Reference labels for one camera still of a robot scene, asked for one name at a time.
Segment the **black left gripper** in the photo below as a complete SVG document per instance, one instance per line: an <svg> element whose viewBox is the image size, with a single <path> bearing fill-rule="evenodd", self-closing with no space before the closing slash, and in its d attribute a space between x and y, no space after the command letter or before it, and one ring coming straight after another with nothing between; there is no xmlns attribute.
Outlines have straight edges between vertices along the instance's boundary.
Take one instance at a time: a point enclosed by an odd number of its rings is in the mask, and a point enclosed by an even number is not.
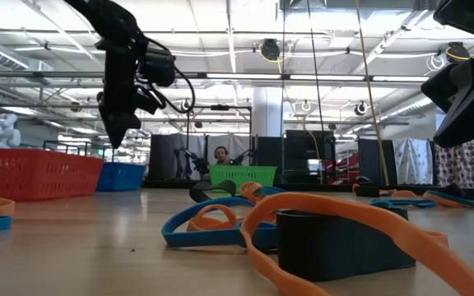
<svg viewBox="0 0 474 296"><path fill-rule="evenodd" d="M140 59L151 46L147 38L114 41L102 38L95 46L105 52L104 88L97 96L109 142L119 148L128 129L139 129L136 109L154 113L165 107L165 97L138 72Z"/></svg>

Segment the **grey curtain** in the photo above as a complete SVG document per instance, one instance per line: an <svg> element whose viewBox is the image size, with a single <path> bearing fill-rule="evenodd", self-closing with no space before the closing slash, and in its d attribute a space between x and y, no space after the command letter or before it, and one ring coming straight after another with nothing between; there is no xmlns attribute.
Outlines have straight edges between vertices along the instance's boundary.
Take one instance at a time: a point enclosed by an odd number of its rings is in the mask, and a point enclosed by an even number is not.
<svg viewBox="0 0 474 296"><path fill-rule="evenodd" d="M188 148L192 153L203 156L204 144L203 136L153 134L147 178L149 180L175 179L177 160L174 150Z"/></svg>

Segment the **black metal railing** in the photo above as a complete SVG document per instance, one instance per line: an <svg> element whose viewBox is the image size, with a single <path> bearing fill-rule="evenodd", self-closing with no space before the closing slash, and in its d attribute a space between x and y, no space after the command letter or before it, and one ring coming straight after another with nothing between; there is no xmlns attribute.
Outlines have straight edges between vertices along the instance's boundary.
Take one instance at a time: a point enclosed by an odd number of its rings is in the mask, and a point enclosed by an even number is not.
<svg viewBox="0 0 474 296"><path fill-rule="evenodd" d="M101 158L105 162L115 161L115 150L109 143L96 144L90 141L44 141L44 150Z"/></svg>

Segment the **blue plastic basket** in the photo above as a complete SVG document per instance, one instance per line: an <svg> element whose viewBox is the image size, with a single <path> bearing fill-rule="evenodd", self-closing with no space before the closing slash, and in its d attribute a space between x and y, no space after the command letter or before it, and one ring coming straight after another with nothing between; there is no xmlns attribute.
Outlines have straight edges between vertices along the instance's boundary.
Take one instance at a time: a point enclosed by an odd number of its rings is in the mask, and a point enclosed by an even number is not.
<svg viewBox="0 0 474 296"><path fill-rule="evenodd" d="M96 186L97 192L138 190L145 177L145 167L129 163L104 163Z"/></svg>

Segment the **red plastic basket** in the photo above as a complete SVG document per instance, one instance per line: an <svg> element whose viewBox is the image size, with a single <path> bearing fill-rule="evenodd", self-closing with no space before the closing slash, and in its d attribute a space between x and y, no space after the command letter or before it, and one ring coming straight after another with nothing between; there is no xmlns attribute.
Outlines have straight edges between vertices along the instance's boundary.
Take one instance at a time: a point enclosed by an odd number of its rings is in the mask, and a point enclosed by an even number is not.
<svg viewBox="0 0 474 296"><path fill-rule="evenodd" d="M104 161L35 149L0 149L0 197L43 201L95 192Z"/></svg>

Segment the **black partition panel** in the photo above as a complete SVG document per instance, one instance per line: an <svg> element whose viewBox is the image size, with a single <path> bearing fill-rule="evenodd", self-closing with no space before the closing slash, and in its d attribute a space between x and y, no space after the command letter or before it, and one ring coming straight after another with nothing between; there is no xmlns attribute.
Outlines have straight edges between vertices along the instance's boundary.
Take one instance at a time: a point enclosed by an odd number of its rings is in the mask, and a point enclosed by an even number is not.
<svg viewBox="0 0 474 296"><path fill-rule="evenodd" d="M382 140L383 157L385 158L388 184L397 184L396 162L394 159L394 147L392 140ZM358 140L360 174L367 177L373 183L385 185L383 167L380 160L379 143L377 140Z"/></svg>
<svg viewBox="0 0 474 296"><path fill-rule="evenodd" d="M282 166L282 139L273 136L259 136L257 138L257 165L276 167L274 182L277 181Z"/></svg>

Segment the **white curtain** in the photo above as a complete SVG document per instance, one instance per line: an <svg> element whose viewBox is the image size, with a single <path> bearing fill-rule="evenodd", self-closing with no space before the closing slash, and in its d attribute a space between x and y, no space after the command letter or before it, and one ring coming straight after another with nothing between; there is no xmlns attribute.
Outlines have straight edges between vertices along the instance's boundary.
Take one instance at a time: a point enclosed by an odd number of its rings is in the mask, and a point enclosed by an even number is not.
<svg viewBox="0 0 474 296"><path fill-rule="evenodd" d="M250 147L248 136L235 134L208 136L207 137L207 159L210 164L216 164L214 150L218 146L224 146L229 151L230 161L235 160Z"/></svg>

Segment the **person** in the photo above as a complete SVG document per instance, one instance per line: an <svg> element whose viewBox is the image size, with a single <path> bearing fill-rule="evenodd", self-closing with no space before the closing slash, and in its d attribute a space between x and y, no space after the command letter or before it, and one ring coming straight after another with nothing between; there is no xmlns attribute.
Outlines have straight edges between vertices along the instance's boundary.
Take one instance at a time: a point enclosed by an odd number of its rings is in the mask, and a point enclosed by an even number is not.
<svg viewBox="0 0 474 296"><path fill-rule="evenodd" d="M218 146L214 150L214 157L217 165L229 165L230 157L229 151L224 146Z"/></svg>

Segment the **black rubber band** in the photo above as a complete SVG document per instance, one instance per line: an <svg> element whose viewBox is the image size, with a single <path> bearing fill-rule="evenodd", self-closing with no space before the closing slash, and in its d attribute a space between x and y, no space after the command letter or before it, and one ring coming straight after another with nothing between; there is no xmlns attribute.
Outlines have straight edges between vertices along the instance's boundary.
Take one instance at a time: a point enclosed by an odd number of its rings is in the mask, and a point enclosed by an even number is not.
<svg viewBox="0 0 474 296"><path fill-rule="evenodd" d="M376 184L365 176L359 176L355 179L354 183L358 183L358 197L376 197L379 198L379 188Z"/></svg>
<svg viewBox="0 0 474 296"><path fill-rule="evenodd" d="M453 197L467 199L467 194L456 183L450 183L448 186L442 187L439 192Z"/></svg>
<svg viewBox="0 0 474 296"><path fill-rule="evenodd" d="M209 197L207 192L213 192L215 190L222 190L223 193L227 193L231 197L235 197L237 193L236 184L231 180L225 180L215 185L208 182L200 182L195 184L188 193L193 201L201 203L212 200L212 197Z"/></svg>
<svg viewBox="0 0 474 296"><path fill-rule="evenodd" d="M383 232L339 216L299 210L276 213L278 265L311 282L414 266Z"/></svg>

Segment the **white floral cloth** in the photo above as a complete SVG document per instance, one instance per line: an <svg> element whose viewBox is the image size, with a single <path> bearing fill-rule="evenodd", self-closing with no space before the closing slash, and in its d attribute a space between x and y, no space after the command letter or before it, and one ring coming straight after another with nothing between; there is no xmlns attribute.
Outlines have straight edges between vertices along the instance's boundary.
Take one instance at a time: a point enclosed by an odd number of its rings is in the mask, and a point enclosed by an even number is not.
<svg viewBox="0 0 474 296"><path fill-rule="evenodd" d="M432 185L433 153L427 140L393 140L397 184Z"/></svg>

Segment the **green plastic basket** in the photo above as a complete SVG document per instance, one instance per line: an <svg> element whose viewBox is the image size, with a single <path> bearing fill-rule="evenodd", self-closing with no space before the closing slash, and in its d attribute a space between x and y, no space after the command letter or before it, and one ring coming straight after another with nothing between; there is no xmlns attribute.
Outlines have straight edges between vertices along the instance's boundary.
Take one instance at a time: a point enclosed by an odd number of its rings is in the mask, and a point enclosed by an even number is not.
<svg viewBox="0 0 474 296"><path fill-rule="evenodd" d="M237 192L247 182L260 183L264 187L270 187L274 183L276 173L276 166L242 165L211 165L209 172L212 184L217 185L230 180L235 183Z"/></svg>

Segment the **ceiling light strip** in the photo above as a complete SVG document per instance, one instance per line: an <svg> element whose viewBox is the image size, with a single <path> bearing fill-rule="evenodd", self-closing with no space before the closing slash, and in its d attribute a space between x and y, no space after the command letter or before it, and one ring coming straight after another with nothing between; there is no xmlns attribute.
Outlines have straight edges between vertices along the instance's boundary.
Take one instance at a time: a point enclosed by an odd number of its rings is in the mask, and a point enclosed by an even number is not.
<svg viewBox="0 0 474 296"><path fill-rule="evenodd" d="M372 81L386 81L386 82L425 82L428 81L428 76L373 76Z"/></svg>
<svg viewBox="0 0 474 296"><path fill-rule="evenodd" d="M318 81L365 81L365 76L351 76L351 75L300 75L300 74L292 74L290 75L291 80L301 80L301 81L310 81L310 80L318 80Z"/></svg>
<svg viewBox="0 0 474 296"><path fill-rule="evenodd" d="M208 79L222 80L280 80L280 74L207 73Z"/></svg>

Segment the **red background object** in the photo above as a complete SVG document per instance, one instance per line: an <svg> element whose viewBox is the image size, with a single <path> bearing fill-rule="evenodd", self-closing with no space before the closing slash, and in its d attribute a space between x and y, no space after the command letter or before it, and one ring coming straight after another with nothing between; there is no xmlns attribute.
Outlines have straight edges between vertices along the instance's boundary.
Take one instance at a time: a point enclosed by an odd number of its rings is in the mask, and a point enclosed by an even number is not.
<svg viewBox="0 0 474 296"><path fill-rule="evenodd" d="M360 157L358 153L349 155L335 164L325 160L328 184L352 184L360 176Z"/></svg>

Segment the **purple dotted cloth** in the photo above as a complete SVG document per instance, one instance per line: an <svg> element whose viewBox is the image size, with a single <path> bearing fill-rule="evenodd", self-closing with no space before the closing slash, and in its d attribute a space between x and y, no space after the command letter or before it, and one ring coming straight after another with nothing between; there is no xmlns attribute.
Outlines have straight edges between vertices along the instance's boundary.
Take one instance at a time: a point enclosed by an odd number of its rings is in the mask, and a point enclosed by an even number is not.
<svg viewBox="0 0 474 296"><path fill-rule="evenodd" d="M435 144L434 169L441 187L454 183L462 188L474 188L474 140L451 148Z"/></svg>

